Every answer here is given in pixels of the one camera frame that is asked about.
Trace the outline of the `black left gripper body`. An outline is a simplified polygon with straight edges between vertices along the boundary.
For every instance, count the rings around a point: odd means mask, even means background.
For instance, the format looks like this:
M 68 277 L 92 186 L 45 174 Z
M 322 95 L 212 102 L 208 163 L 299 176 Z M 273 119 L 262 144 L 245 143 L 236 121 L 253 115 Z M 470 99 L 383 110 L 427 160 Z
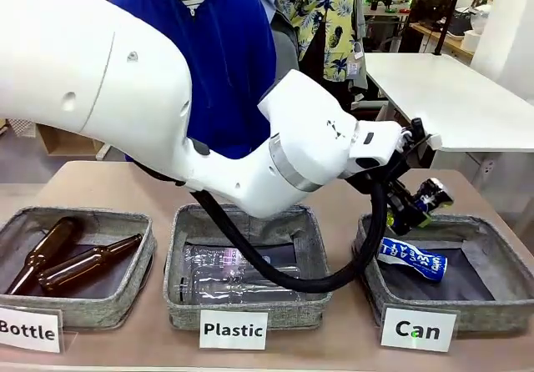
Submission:
M 406 186 L 398 180 L 387 184 L 387 224 L 396 235 L 405 235 L 421 221 L 421 210 Z

